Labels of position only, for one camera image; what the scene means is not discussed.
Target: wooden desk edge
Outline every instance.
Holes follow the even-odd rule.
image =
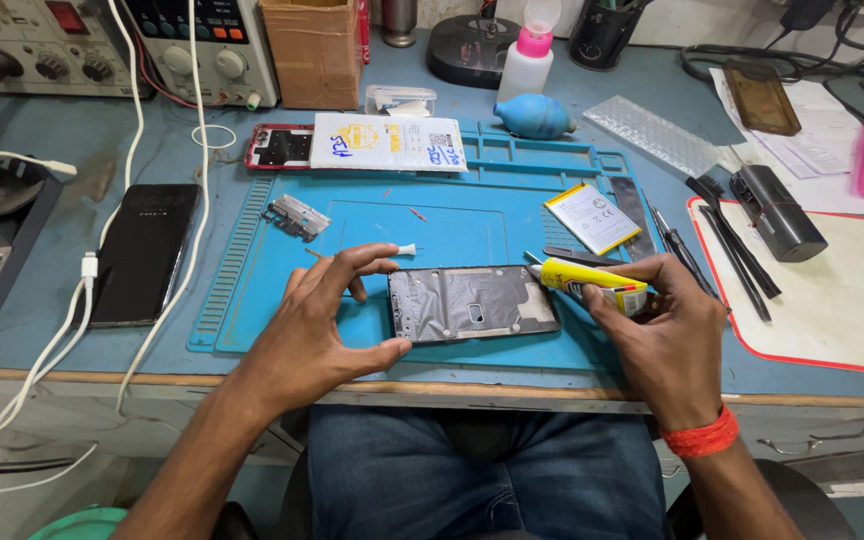
[[[25,370],[0,368],[0,381],[21,381]],[[90,371],[58,371],[46,374],[43,381],[55,383],[91,383],[118,385],[123,374]],[[136,373],[131,385],[165,387],[217,387],[225,378],[222,374],[152,374]],[[403,394],[421,396],[451,396],[475,398],[542,399],[542,400],[598,400],[639,402],[631,389],[621,388],[546,388],[509,384],[480,384],[476,382],[413,382],[393,380],[353,380],[340,385],[334,392],[342,394]],[[864,398],[847,396],[816,396],[806,394],[745,394],[724,396],[728,404],[864,408]]]

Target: white board with red border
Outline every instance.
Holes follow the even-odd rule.
[[[742,283],[698,210],[686,203],[709,261],[735,336],[750,353],[778,362],[864,371],[864,217],[808,212],[828,247],[804,262],[778,262],[737,201],[722,201],[722,214],[782,294],[765,299],[771,323],[763,323]]]

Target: hand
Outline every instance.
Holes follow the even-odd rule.
[[[632,389],[667,432],[714,423],[722,408],[725,306],[707,295],[669,254],[600,268],[648,283],[658,315],[639,324],[619,313],[597,286],[582,288],[588,314],[618,348]]]
[[[264,409],[278,415],[396,363],[412,349],[412,342],[396,337],[350,349],[339,338],[335,314],[346,288],[355,300],[366,300],[360,276],[399,268],[386,258],[398,251],[395,244],[365,244],[339,251],[334,258],[324,256],[308,270],[295,269],[278,310],[233,372],[237,382],[268,400]]]

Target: white plastic bottle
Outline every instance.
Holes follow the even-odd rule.
[[[559,22],[559,0],[529,0],[525,6],[525,26],[518,40],[509,47],[498,85],[502,103],[519,94],[541,94],[552,67],[552,27]]]

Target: pen holder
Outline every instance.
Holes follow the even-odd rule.
[[[616,69],[644,10],[645,2],[620,11],[600,6],[598,0],[585,0],[568,39],[568,57],[585,69]]]

